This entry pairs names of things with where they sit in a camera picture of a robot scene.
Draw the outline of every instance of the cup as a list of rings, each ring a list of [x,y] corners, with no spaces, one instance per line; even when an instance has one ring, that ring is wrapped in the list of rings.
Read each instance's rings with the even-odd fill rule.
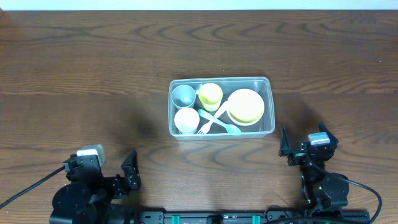
[[[195,90],[188,85],[177,86],[172,92],[172,102],[178,110],[193,108],[196,98]]]
[[[176,112],[174,124],[181,134],[195,134],[199,125],[199,114],[192,108],[182,108]]]
[[[207,111],[213,112],[220,107],[221,100],[223,99],[223,91],[215,83],[206,83],[200,88],[198,96],[203,107]]]

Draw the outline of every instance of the white fork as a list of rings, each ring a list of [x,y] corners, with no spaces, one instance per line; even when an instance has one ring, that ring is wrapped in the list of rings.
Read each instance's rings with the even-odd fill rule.
[[[214,117],[215,117],[215,118],[219,118],[219,117],[226,111],[227,102],[228,102],[228,101],[225,101],[225,102],[220,106],[220,108],[218,108],[218,111],[216,112],[216,114],[214,114]],[[204,125],[200,128],[200,130],[198,131],[197,134],[201,135],[201,137],[202,137],[204,134],[207,134],[207,133],[210,131],[211,125],[212,125],[213,123],[214,123],[213,121],[209,121],[209,122],[207,122],[206,124],[204,124]]]

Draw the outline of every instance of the gray plastic container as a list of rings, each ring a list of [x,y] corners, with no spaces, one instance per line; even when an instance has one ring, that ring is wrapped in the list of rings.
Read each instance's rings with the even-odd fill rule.
[[[218,124],[213,123],[208,134],[200,137],[197,134],[180,134],[177,127],[174,125],[174,116],[178,109],[174,106],[172,102],[171,94],[179,85],[190,85],[194,90],[199,90],[200,87],[206,83],[215,83],[221,87],[223,90],[223,104],[230,94],[234,91],[247,88],[254,90],[259,93],[264,100],[265,110],[261,119],[254,125],[250,126],[238,126],[242,131],[240,134],[229,134],[226,132],[225,128]],[[199,110],[203,109],[199,97],[197,96],[195,100],[195,105],[193,109]],[[226,124],[234,124],[228,115],[223,113],[220,120]],[[208,122],[205,118],[200,118],[199,126],[197,131]],[[274,114],[274,100],[272,99],[271,86],[269,80],[265,77],[237,77],[237,78],[194,78],[186,80],[173,80],[170,83],[169,89],[169,130],[170,134],[174,136],[179,141],[187,140],[212,140],[212,139],[240,139],[240,138],[263,138],[265,135],[272,133],[275,130],[275,114]]]

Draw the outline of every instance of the wooden table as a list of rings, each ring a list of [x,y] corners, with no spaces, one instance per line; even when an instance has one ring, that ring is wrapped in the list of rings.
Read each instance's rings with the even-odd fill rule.
[[[265,210],[305,203],[298,167],[278,157],[319,120],[340,140],[326,169],[376,189],[376,223],[398,222],[398,12],[5,12],[0,18],[0,201],[88,144],[105,176],[132,148],[142,188],[130,205]],[[277,127],[264,139],[176,141],[169,83],[267,77]],[[48,223],[59,174],[0,210],[0,223]],[[350,188],[349,208],[376,197]]]

